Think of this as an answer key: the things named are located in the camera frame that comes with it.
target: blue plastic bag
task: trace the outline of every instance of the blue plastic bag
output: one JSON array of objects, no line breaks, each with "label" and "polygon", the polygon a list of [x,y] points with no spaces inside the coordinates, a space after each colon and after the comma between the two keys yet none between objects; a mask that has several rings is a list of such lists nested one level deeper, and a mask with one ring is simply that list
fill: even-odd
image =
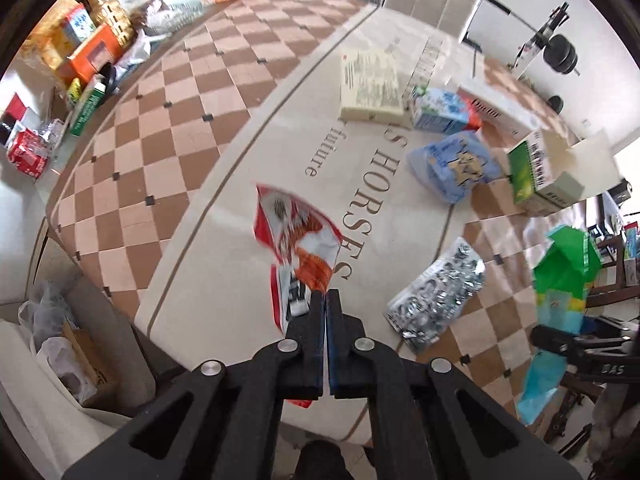
[{"label": "blue plastic bag", "polygon": [[[572,334],[578,334],[583,314],[571,311],[571,294],[548,290],[544,301],[538,305],[538,323]],[[566,358],[546,350],[537,350],[525,378],[525,387],[517,402],[520,420],[533,424],[547,403],[558,390],[558,384],[566,370]]]},{"label": "blue plastic bag", "polygon": [[478,183],[489,183],[502,170],[472,132],[460,132],[407,155],[415,177],[445,202],[455,204]]}]

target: snack box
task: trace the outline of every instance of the snack box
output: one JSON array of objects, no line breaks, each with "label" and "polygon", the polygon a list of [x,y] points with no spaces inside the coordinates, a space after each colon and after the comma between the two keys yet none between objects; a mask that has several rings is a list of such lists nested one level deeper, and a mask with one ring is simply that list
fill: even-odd
[{"label": "snack box", "polygon": [[469,99],[453,92],[415,86],[409,103],[414,128],[446,135],[476,131],[482,120]]},{"label": "snack box", "polygon": [[398,73],[393,57],[382,49],[342,52],[340,118],[403,124]]},{"label": "snack box", "polygon": [[516,141],[542,128],[542,122],[535,114],[477,79],[463,80],[458,88],[458,95],[473,103],[482,120],[510,132]]},{"label": "snack box", "polygon": [[537,130],[509,153],[513,201],[546,216],[605,192],[620,172],[604,132],[569,147],[558,134]]}]

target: checkered tablecloth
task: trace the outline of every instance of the checkered tablecloth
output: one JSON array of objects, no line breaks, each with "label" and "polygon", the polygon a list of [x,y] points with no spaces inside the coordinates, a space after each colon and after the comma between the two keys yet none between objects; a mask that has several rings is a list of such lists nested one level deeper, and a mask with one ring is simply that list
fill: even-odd
[{"label": "checkered tablecloth", "polygon": [[[570,143],[577,137],[566,123],[530,88],[517,82],[496,61],[485,59],[484,80],[531,110],[543,124]],[[514,145],[508,133],[484,124],[482,138],[492,148]],[[516,415],[514,400],[521,394],[533,347],[529,333],[536,324],[532,269],[550,242],[553,227],[585,228],[584,204],[546,218],[532,218],[513,203],[506,178],[474,188],[471,218],[461,235],[486,264],[486,283],[465,304],[461,317],[418,361],[443,356]]]},{"label": "checkered tablecloth", "polygon": [[362,5],[239,0],[162,56],[98,128],[48,208],[50,222],[130,319],[226,145],[278,82]]}]

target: white plastic bag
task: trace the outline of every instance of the white plastic bag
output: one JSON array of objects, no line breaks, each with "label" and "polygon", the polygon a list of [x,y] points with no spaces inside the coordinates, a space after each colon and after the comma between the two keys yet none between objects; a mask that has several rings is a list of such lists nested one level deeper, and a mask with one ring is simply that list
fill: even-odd
[{"label": "white plastic bag", "polygon": [[65,319],[76,328],[71,308],[49,282],[36,283],[29,301],[18,309],[18,321],[33,335],[36,352],[49,337],[62,334]]},{"label": "white plastic bag", "polygon": [[80,367],[71,342],[65,337],[50,337],[42,343],[38,356],[44,356],[49,366],[80,405],[97,393]]}]

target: white and red wrapper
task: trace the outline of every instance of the white and red wrapper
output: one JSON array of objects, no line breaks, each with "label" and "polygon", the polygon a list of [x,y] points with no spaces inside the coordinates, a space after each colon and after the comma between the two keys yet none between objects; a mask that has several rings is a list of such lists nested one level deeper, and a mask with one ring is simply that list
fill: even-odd
[{"label": "white and red wrapper", "polygon": [[313,290],[326,292],[342,235],[327,216],[286,191],[257,186],[255,237],[273,250],[273,319],[286,333],[289,320],[308,312]]},{"label": "white and red wrapper", "polygon": [[31,130],[12,133],[6,145],[6,158],[21,172],[38,178],[47,165],[47,150]]}]

